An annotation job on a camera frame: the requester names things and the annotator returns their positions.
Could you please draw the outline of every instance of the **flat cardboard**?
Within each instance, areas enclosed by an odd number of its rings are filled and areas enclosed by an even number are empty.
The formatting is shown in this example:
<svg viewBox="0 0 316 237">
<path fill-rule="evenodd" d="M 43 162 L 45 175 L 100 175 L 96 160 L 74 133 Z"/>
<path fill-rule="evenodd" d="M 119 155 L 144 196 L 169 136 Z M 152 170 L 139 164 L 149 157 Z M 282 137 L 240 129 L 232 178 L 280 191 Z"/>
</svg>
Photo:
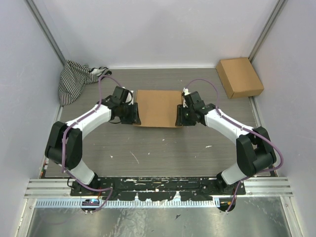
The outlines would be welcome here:
<svg viewBox="0 0 316 237">
<path fill-rule="evenodd" d="M 228 98 L 260 95 L 264 89 L 248 58 L 220 60 L 216 70 Z"/>
<path fill-rule="evenodd" d="M 136 102 L 140 127 L 176 127 L 177 105 L 182 105 L 182 92 L 174 90 L 138 90 Z"/>
</svg>

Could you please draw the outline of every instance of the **white paint patch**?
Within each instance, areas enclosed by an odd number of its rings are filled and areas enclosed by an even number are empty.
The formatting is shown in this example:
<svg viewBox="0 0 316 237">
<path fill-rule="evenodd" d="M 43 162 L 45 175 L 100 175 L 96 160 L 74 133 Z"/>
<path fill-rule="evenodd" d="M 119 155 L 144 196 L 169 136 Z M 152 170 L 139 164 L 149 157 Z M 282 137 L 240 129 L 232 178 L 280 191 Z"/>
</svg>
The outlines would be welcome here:
<svg viewBox="0 0 316 237">
<path fill-rule="evenodd" d="M 130 152 L 130 153 L 134 156 L 134 158 L 136 159 L 137 163 L 139 164 L 138 159 L 136 158 L 136 156 L 132 152 Z"/>
</svg>

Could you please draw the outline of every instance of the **white wall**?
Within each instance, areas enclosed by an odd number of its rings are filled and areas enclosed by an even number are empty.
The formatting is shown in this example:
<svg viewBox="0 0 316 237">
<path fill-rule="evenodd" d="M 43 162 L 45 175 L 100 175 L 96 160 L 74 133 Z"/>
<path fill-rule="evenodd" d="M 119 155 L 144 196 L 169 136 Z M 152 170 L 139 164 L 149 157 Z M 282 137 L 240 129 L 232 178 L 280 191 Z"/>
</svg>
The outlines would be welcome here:
<svg viewBox="0 0 316 237">
<path fill-rule="evenodd" d="M 316 225 L 316 2 L 288 1 L 254 59 L 265 90 L 256 98 L 270 137 L 284 153 L 309 235 Z"/>
<path fill-rule="evenodd" d="M 0 32 L 0 236 L 11 237 L 59 107 L 62 65 L 24 1 L 1 1 Z"/>
<path fill-rule="evenodd" d="M 35 0 L 68 59 L 93 66 L 216 66 L 249 56 L 277 0 Z"/>
</svg>

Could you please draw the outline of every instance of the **black and white striped fabric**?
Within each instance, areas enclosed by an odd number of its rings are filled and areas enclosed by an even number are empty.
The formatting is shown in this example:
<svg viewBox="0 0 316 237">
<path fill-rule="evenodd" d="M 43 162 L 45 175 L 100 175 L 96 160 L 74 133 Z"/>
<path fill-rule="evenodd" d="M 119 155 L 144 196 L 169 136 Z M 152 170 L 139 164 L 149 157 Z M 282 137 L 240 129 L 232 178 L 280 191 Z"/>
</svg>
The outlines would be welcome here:
<svg viewBox="0 0 316 237">
<path fill-rule="evenodd" d="M 89 66 L 81 65 L 71 60 L 67 63 L 60 75 L 58 94 L 60 104 L 62 106 L 71 104 L 83 92 L 86 84 L 98 82 L 101 75 L 111 75 L 107 67 L 89 68 Z"/>
</svg>

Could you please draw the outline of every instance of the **wooden table surface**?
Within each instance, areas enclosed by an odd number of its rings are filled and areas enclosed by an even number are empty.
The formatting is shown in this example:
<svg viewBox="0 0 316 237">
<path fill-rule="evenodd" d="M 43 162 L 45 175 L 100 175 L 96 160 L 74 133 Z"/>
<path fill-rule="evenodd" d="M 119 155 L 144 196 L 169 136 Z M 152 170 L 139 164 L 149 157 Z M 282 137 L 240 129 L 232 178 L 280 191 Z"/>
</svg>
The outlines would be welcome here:
<svg viewBox="0 0 316 237">
<path fill-rule="evenodd" d="M 219 107 L 229 116 L 255 126 L 248 98 L 228 99 L 215 69 L 120 69 L 112 76 L 130 90 L 182 90 L 193 79 L 213 82 L 220 94 Z M 102 97 L 116 84 L 101 82 Z M 216 101 L 214 89 L 203 81 L 189 87 L 206 104 Z M 79 117 L 98 98 L 98 84 L 87 85 L 71 105 L 63 108 L 61 121 Z M 236 162 L 234 144 L 222 134 L 201 124 L 183 128 L 148 128 L 106 123 L 86 136 L 83 160 L 99 176 L 215 176 Z M 46 177 L 63 176 L 50 162 Z"/>
</svg>

